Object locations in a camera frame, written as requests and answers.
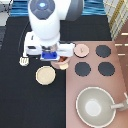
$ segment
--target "pink tabletop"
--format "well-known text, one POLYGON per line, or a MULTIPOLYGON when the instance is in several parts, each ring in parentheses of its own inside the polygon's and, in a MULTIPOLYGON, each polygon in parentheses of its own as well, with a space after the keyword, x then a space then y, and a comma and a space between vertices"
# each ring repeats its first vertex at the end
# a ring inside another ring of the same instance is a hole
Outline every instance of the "pink tabletop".
MULTIPOLYGON (((89 48, 89 54, 84 58, 74 55, 66 70, 66 128, 90 128, 79 118, 76 111, 76 98, 78 94, 87 87, 100 87, 113 97, 115 103, 125 100, 124 92, 126 87, 122 75, 115 42, 113 41, 84 41, 76 44, 85 44, 89 48), (102 58, 96 54, 96 47, 107 45, 111 49, 111 55, 102 58), (75 73, 75 65, 79 62, 86 62, 91 67, 88 76, 78 76, 75 73), (112 76, 103 76, 98 71, 98 65, 101 62, 110 62, 115 67, 115 73, 112 76)), ((128 110, 116 112, 113 122, 107 128, 128 128, 128 110)))

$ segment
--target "white bowl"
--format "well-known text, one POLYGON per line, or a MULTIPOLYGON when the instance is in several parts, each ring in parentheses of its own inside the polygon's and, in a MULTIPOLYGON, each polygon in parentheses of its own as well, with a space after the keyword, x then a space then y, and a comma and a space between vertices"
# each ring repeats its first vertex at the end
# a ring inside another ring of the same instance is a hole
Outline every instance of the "white bowl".
POLYGON ((99 87, 88 87, 80 92, 76 109, 81 120, 91 127, 106 127, 114 119, 116 109, 111 109, 114 100, 99 87))

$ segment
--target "black tabletop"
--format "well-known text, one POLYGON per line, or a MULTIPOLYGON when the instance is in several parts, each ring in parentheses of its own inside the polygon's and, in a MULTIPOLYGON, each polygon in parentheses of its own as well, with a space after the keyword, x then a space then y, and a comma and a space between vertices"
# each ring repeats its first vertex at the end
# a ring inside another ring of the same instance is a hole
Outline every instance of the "black tabletop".
MULTIPOLYGON (((0 50, 0 128, 66 128, 66 71, 56 70, 55 81, 42 86, 35 73, 50 62, 31 58, 29 66, 19 64, 18 43, 27 22, 28 17, 7 20, 0 50)), ((107 16, 61 21, 61 40, 111 40, 107 16)))

